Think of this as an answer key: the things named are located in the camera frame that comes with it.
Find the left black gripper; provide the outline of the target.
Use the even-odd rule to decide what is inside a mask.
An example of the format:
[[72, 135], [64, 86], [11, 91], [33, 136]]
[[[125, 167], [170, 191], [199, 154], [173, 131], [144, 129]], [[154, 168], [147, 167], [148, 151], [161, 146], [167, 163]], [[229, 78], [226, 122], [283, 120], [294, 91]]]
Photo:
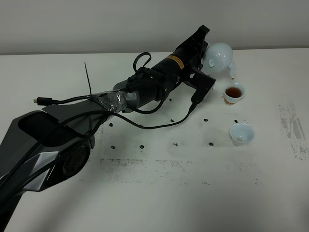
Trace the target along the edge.
[[181, 43], [176, 50], [154, 65], [150, 69], [144, 70], [144, 77], [149, 79], [144, 87], [146, 96], [165, 97], [177, 88], [190, 76], [193, 77], [192, 70], [201, 70], [201, 59], [205, 54], [208, 43], [205, 37], [210, 29], [202, 25], [198, 30]]

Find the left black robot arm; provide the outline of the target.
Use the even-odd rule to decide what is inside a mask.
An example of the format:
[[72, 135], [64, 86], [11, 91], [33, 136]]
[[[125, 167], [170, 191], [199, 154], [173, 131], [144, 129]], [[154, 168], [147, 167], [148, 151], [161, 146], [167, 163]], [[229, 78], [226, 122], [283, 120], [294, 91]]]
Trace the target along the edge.
[[111, 91], [67, 100], [37, 98], [42, 110], [14, 119], [0, 145], [0, 214], [11, 214], [26, 191], [42, 191], [76, 175], [95, 145], [94, 135], [113, 116], [159, 105], [181, 83], [195, 89], [189, 111], [202, 102], [215, 80], [202, 72], [209, 29], [198, 30], [151, 68], [134, 74]]

